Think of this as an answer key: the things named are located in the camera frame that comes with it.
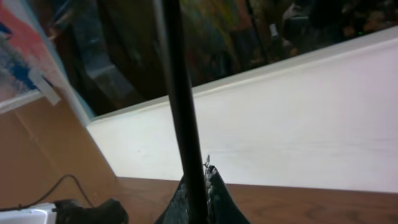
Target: white device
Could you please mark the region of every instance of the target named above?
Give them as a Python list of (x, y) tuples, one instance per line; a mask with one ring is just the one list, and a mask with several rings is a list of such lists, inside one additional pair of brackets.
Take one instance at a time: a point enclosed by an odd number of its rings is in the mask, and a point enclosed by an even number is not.
[(53, 203), (42, 203), (32, 207), (0, 212), (0, 224), (55, 224), (57, 213)]

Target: painting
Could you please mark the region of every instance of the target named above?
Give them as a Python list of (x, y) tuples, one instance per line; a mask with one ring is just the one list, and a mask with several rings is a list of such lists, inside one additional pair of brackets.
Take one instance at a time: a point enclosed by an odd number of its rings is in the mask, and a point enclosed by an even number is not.
[(31, 71), (50, 81), (56, 69), (21, 2), (0, 0), (0, 103), (36, 89)]

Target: wire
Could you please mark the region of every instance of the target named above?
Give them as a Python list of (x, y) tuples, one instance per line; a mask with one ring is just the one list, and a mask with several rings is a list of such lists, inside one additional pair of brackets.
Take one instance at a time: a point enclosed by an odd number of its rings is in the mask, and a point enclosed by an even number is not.
[(21, 204), (19, 204), (18, 207), (13, 207), (13, 208), (0, 208), (0, 212), (8, 212), (8, 211), (13, 211), (13, 210), (22, 210), (22, 209), (27, 209), (27, 208), (29, 208), (29, 207), (31, 207), (31, 206), (33, 206), (33, 205), (37, 205), (39, 202), (41, 202), (41, 201), (43, 201), (44, 199), (46, 199), (46, 198), (47, 198), (47, 197), (48, 197), (48, 196), (61, 184), (61, 182), (62, 182), (65, 178), (67, 178), (67, 177), (71, 177), (71, 178), (75, 181), (75, 183), (76, 183), (77, 187), (79, 188), (81, 194), (84, 196), (84, 198), (86, 199), (86, 201), (88, 202), (88, 204), (89, 204), (91, 207), (93, 207), (93, 204), (92, 204), (91, 201), (88, 199), (87, 194), (85, 193), (85, 191), (84, 191), (83, 188), (81, 187), (81, 185), (80, 185), (80, 183), (79, 183), (79, 180), (78, 180), (74, 175), (67, 174), (67, 175), (64, 175), (63, 177), (61, 177), (61, 179), (59, 179), (58, 182), (57, 182), (45, 195), (43, 195), (43, 197), (39, 198), (39, 199), (36, 200), (35, 202), (30, 203), (30, 204), (28, 204), (28, 205), (24, 205), (24, 206), (22, 206)]

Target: black pole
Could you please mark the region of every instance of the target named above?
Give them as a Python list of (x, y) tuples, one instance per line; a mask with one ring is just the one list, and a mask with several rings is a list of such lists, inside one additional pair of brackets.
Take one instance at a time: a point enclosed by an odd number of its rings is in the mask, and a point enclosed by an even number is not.
[(248, 14), (250, 16), (251, 25), (253, 26), (254, 33), (256, 34), (256, 37), (259, 41), (260, 53), (261, 53), (262, 59), (264, 60), (264, 65), (268, 65), (268, 63), (269, 63), (268, 57), (267, 57), (264, 45), (262, 44), (262, 40), (261, 40), (259, 29), (257, 27), (253, 7), (251, 7), (250, 0), (245, 0), (245, 3), (246, 3), (246, 10), (248, 11)]
[(207, 223), (207, 196), (179, 0), (154, 0), (166, 85), (187, 186), (190, 223)]

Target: tape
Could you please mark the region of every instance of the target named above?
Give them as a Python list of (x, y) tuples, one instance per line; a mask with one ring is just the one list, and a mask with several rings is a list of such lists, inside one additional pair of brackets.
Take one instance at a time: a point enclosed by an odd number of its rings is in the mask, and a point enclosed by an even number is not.
[(44, 79), (44, 76), (38, 69), (33, 68), (29, 71), (29, 79), (53, 106), (61, 100), (57, 92), (55, 92), (50, 84)]

